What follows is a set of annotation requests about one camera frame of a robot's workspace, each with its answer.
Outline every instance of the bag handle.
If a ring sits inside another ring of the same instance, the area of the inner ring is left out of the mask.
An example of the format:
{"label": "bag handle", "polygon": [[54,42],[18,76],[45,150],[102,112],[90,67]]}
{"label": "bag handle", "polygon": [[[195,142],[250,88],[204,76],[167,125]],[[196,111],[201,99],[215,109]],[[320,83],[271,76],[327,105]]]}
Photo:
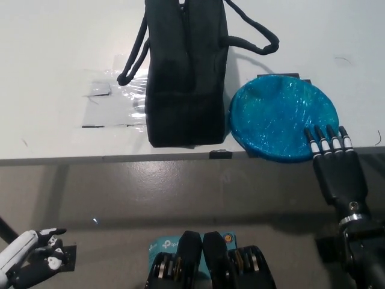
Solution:
{"label": "bag handle", "polygon": [[[146,19],[146,14],[144,14],[142,24],[140,25],[137,39],[134,43],[134,47],[131,50],[130,56],[129,56],[127,63],[126,63],[126,66],[123,69],[122,73],[117,78],[118,84],[120,86],[125,86],[133,80],[136,72],[138,71],[138,69],[140,68],[144,59],[147,56],[147,53],[148,53],[149,48],[150,48],[149,39],[147,39],[146,42],[144,42],[142,53],[140,54],[138,61],[134,64],[135,60],[138,57],[140,46],[143,43],[144,36],[146,35],[146,31],[147,31],[147,19]],[[127,73],[129,72],[129,70],[131,69],[131,66],[133,64],[134,64],[134,66],[131,70],[131,73],[127,76]]]}
{"label": "bag handle", "polygon": [[[257,29],[263,36],[267,38],[267,40],[270,41],[270,45],[264,47],[263,49],[257,47],[256,45],[250,43],[249,41],[235,36],[226,36],[220,38],[220,45],[221,46],[235,46],[239,48],[244,48],[246,50],[249,50],[251,52],[257,53],[259,55],[268,55],[271,53],[274,53],[279,48],[279,39],[278,37],[272,33],[269,29],[264,27],[263,25],[259,24],[258,22],[255,22],[254,20],[250,19],[237,5],[235,5],[234,2],[231,0],[224,0],[226,3],[235,10],[235,12],[240,15],[240,17],[247,22],[249,25]],[[120,86],[125,86],[129,84],[140,66],[142,65],[144,59],[147,56],[147,53],[150,48],[150,40],[147,39],[146,42],[144,42],[142,53],[140,54],[138,61],[134,64],[135,60],[138,57],[140,46],[143,43],[144,36],[146,35],[147,31],[147,19],[146,14],[144,14],[142,24],[140,25],[139,33],[137,36],[137,39],[135,40],[134,47],[131,50],[130,56],[127,60],[126,66],[123,69],[122,73],[118,76],[117,81]],[[130,71],[132,65],[134,64],[131,72],[129,75],[127,73]]]}
{"label": "bag handle", "polygon": [[257,53],[259,55],[268,55],[272,54],[279,48],[279,39],[272,33],[269,29],[263,25],[255,22],[253,19],[250,19],[234,2],[231,0],[224,0],[226,3],[237,12],[238,15],[249,25],[257,29],[263,36],[269,40],[270,44],[263,49],[257,47],[256,45],[250,43],[249,41],[235,36],[226,36],[220,39],[220,45],[222,46],[236,46],[239,48],[244,48],[251,52]]}

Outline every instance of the clear plastic sheet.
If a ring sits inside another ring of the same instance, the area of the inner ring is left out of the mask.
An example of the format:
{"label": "clear plastic sheet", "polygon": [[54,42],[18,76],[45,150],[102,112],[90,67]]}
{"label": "clear plastic sheet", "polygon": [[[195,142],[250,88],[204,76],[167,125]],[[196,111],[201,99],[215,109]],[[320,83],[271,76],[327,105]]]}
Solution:
{"label": "clear plastic sheet", "polygon": [[229,111],[231,132],[246,151],[283,163],[311,159],[305,127],[330,124],[337,131],[339,125],[333,103],[320,89],[282,75],[248,82]]}
{"label": "clear plastic sheet", "polygon": [[83,127],[146,125],[144,99],[148,69],[140,69],[124,87],[116,81],[119,73],[106,70],[90,83]]}

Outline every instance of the table surface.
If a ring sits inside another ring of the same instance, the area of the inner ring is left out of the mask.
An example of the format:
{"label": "table surface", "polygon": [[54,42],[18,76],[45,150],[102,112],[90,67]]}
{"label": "table surface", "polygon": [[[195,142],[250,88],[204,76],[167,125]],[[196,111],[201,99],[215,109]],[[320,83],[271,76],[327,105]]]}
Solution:
{"label": "table surface", "polygon": [[[385,139],[375,146],[385,136],[385,1],[235,2],[280,38],[280,49],[266,57],[231,49],[227,95],[258,74],[298,72],[333,101],[357,150],[385,151]],[[226,11],[230,35],[267,44]],[[93,74],[122,68],[116,59],[131,50],[144,1],[2,0],[0,13],[0,164],[190,160],[221,149],[247,157],[231,135],[213,146],[155,149],[145,127],[81,128]]]}

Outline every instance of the blue bowl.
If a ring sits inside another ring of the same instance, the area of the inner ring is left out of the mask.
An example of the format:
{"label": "blue bowl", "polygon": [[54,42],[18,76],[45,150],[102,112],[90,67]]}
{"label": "blue bowl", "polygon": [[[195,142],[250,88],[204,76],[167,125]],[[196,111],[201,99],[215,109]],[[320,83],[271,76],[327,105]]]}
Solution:
{"label": "blue bowl", "polygon": [[281,163],[298,163],[312,154],[304,128],[326,125],[338,130],[337,111],[320,89],[283,75],[249,81],[230,104],[230,129],[249,153]]}

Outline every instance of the black fabric bag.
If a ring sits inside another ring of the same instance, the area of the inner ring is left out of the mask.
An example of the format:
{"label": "black fabric bag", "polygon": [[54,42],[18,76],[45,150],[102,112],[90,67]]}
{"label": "black fabric bag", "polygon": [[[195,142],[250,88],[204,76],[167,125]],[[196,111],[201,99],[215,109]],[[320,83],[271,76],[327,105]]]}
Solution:
{"label": "black fabric bag", "polygon": [[[279,48],[278,38],[225,0],[269,41],[263,49],[229,36],[223,0],[146,0],[146,12],[127,64],[117,81],[127,85],[150,49],[146,122],[154,147],[211,145],[223,142],[224,76],[229,46],[260,55]],[[147,26],[149,39],[144,43]]]}

